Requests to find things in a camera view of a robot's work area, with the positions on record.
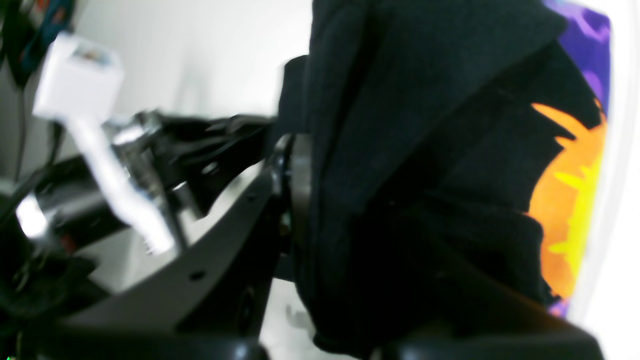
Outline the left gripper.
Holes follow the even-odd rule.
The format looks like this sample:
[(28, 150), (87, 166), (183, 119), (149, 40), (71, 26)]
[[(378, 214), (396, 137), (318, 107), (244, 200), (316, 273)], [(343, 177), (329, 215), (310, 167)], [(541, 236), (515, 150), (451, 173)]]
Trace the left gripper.
[[(106, 127), (125, 184), (158, 207), (170, 244), (186, 248), (183, 212), (203, 219), (235, 178), (263, 159), (275, 117), (138, 112)], [(1, 205), (1, 314), (26, 321), (70, 303), (96, 268), (82, 248), (128, 228), (76, 155), (35, 171)]]

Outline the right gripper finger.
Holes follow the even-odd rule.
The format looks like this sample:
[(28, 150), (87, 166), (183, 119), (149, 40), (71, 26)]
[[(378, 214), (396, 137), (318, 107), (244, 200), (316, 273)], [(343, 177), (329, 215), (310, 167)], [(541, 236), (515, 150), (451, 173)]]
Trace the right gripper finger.
[(194, 246), (142, 283), (67, 317), (52, 351), (262, 351), (272, 280), (304, 235), (308, 134), (287, 134), (269, 164)]

